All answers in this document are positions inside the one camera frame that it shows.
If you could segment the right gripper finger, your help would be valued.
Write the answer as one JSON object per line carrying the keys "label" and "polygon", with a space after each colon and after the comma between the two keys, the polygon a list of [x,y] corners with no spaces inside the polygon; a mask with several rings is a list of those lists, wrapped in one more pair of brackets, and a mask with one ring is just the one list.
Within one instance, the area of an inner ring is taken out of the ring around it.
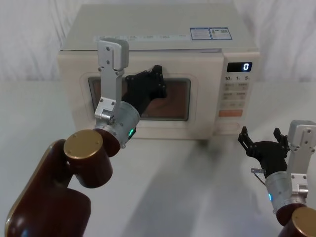
{"label": "right gripper finger", "polygon": [[277,142],[281,145],[281,148],[286,152],[289,151],[289,145],[287,140],[287,135],[281,134],[279,128],[275,128],[273,132],[274,137],[276,138]]}
{"label": "right gripper finger", "polygon": [[238,136],[239,143],[242,145],[242,147],[246,151],[247,156],[253,156],[254,155],[254,143],[248,136],[248,130],[246,126],[244,126]]}

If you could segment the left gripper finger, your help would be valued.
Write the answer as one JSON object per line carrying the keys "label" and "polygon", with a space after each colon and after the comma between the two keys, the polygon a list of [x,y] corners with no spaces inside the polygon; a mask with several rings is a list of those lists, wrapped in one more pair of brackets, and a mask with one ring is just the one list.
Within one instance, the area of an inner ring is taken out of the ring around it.
{"label": "left gripper finger", "polygon": [[165,99],[167,97],[167,87],[162,74],[158,75],[158,98]]}
{"label": "left gripper finger", "polygon": [[144,70],[135,75],[128,75],[125,77],[126,81],[144,81],[144,80],[153,80],[162,82],[162,66],[154,65],[150,70]]}

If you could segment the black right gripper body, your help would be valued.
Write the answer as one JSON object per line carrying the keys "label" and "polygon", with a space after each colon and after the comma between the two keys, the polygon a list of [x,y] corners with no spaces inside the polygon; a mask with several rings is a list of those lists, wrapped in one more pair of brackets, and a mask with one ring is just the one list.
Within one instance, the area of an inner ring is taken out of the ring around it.
{"label": "black right gripper body", "polygon": [[259,161],[265,177],[287,170],[287,153],[288,146],[271,141],[256,142],[247,149],[247,155]]}

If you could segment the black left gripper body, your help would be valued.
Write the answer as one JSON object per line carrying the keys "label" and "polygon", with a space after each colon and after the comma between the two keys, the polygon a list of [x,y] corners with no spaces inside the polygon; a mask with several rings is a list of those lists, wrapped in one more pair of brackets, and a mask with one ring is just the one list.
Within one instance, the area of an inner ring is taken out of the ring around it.
{"label": "black left gripper body", "polygon": [[127,91],[122,101],[132,105],[139,116],[147,109],[151,101],[162,98],[161,75],[127,76]]}

